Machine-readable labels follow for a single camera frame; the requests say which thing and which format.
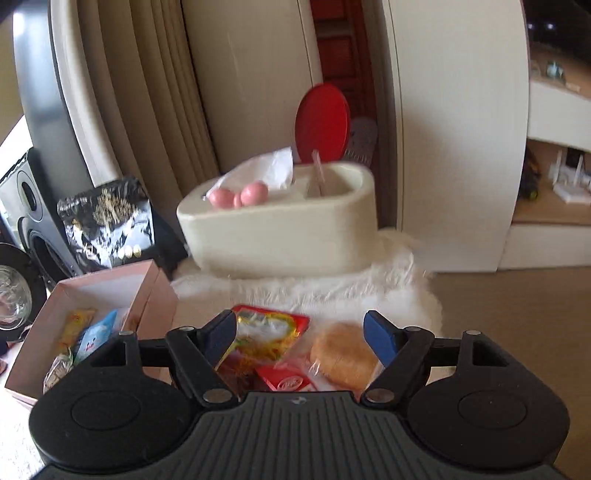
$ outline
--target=ribbed black surface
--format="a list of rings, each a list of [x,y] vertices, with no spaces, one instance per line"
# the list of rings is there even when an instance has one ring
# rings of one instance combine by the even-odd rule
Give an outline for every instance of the ribbed black surface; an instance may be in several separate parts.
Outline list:
[[[38,480],[86,478],[93,477],[54,467],[37,476]],[[450,466],[415,445],[395,415],[359,407],[349,393],[251,393],[238,408],[205,414],[187,441],[163,460],[101,478],[564,479],[549,466],[510,475],[473,473]]]

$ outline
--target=metal screw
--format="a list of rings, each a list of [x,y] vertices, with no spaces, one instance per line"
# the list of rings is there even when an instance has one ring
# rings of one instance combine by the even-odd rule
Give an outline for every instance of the metal screw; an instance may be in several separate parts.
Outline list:
[[[394,392],[390,390],[386,390],[385,388],[373,388],[365,394],[365,398],[367,398],[371,403],[389,403],[396,395]]]
[[[225,388],[212,388],[203,394],[203,399],[208,403],[226,403],[232,398],[232,394]]]

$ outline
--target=beige curtain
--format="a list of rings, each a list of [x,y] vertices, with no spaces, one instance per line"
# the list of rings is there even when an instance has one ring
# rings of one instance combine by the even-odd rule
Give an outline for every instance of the beige curtain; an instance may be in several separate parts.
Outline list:
[[[87,68],[77,5],[52,0],[51,30],[61,90],[70,113],[72,128],[94,185],[121,176],[121,169],[100,116]]]
[[[95,171],[139,178],[157,209],[176,224],[180,200],[219,173],[179,1],[53,1],[61,3],[70,18],[77,18],[77,25],[72,22],[69,29],[76,33],[79,28],[83,50],[74,63],[77,69],[59,66],[60,77],[86,72],[94,95],[92,99],[89,92],[78,94],[81,100],[91,98],[94,108],[81,110],[80,102],[72,107],[68,103],[74,127],[85,123],[76,121],[82,112],[94,115],[91,127],[76,130],[79,142],[90,137],[95,143],[95,148],[83,151],[89,171],[93,166]],[[57,34],[63,38],[69,29],[62,22]]]

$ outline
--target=white plastic item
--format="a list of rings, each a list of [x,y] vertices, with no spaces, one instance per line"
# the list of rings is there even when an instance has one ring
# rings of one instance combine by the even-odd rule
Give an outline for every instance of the white plastic item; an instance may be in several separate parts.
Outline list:
[[[561,182],[572,184],[574,183],[576,173],[577,171],[575,168],[553,163],[548,169],[548,178],[552,181],[552,185]],[[579,186],[585,188],[591,187],[591,175],[581,172],[579,177]]]
[[[584,187],[567,183],[557,183],[554,185],[553,190],[565,203],[591,205],[591,193]]]
[[[325,197],[302,188],[311,165],[294,167],[293,195],[238,210],[202,199],[215,180],[194,189],[177,209],[195,263],[234,278],[314,277],[360,271],[380,253],[374,178],[357,164],[324,165]]]

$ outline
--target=red snack bag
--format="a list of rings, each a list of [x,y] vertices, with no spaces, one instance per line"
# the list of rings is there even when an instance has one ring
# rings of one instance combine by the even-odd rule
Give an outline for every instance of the red snack bag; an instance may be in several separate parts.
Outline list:
[[[237,394],[255,390],[255,368],[280,360],[308,328],[310,318],[273,309],[236,305],[236,339],[218,373]]]

